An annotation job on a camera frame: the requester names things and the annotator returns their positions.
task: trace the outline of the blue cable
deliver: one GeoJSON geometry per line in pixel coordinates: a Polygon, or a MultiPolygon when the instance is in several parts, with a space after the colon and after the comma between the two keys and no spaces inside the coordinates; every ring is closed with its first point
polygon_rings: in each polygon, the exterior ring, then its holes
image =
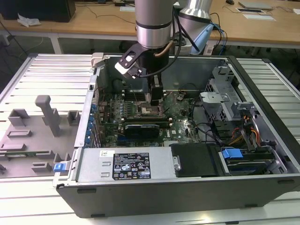
{"type": "Polygon", "coordinates": [[[217,24],[215,24],[215,23],[213,23],[213,22],[211,22],[211,24],[213,24],[214,25],[214,27],[216,27],[220,32],[221,32],[221,34],[222,34],[222,36],[223,36],[223,47],[222,47],[222,49],[221,49],[221,51],[220,51],[220,54],[219,55],[221,55],[222,54],[222,52],[223,52],[223,50],[225,49],[225,35],[224,35],[224,32],[223,32],[223,30],[220,28],[220,26],[218,26],[217,24]]]}
{"type": "Polygon", "coordinates": [[[220,51],[220,54],[219,54],[219,55],[221,55],[221,54],[222,54],[222,52],[223,52],[223,50],[225,49],[225,35],[224,35],[224,32],[223,32],[223,30],[221,30],[221,29],[220,29],[220,32],[221,32],[221,34],[223,35],[223,38],[224,38],[224,40],[223,40],[223,47],[222,47],[222,49],[221,49],[221,51],[220,51]]]}

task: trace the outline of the white cable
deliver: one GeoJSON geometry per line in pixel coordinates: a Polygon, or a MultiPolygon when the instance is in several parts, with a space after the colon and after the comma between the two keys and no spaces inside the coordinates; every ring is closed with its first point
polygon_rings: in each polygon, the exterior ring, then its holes
{"type": "Polygon", "coordinates": [[[30,49],[26,50],[26,52],[28,52],[29,50],[31,50],[31,49],[33,49],[33,48],[36,48],[36,47],[40,46],[40,45],[42,44],[43,41],[44,41],[44,38],[42,37],[42,41],[41,41],[38,45],[31,47],[30,49]]]}

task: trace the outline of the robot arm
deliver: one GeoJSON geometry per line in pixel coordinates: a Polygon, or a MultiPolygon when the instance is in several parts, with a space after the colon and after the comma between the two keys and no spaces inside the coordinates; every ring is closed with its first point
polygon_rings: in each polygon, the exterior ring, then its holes
{"type": "Polygon", "coordinates": [[[138,43],[115,65],[126,78],[148,79],[152,105],[157,105],[163,96],[161,73],[177,59],[181,49],[181,33],[190,34],[201,51],[212,30],[209,15],[211,0],[189,0],[179,16],[173,11],[173,4],[174,0],[135,0],[138,43]],[[180,38],[178,52],[169,62],[169,48],[173,43],[170,40],[172,26],[177,27],[180,38]]]}

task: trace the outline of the motherboard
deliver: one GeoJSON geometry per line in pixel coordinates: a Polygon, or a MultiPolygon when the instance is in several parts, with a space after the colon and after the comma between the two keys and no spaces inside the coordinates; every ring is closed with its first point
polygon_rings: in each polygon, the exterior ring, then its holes
{"type": "Polygon", "coordinates": [[[102,148],[158,147],[172,143],[199,143],[191,121],[194,98],[170,91],[156,106],[143,93],[100,96],[96,117],[102,148]]]}

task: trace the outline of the power supply label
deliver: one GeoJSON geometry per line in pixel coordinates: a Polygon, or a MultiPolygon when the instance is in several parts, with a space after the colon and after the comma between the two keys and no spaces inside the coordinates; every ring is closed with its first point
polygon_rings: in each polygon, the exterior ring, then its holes
{"type": "Polygon", "coordinates": [[[114,180],[150,179],[149,153],[114,154],[112,178],[114,180]]]}

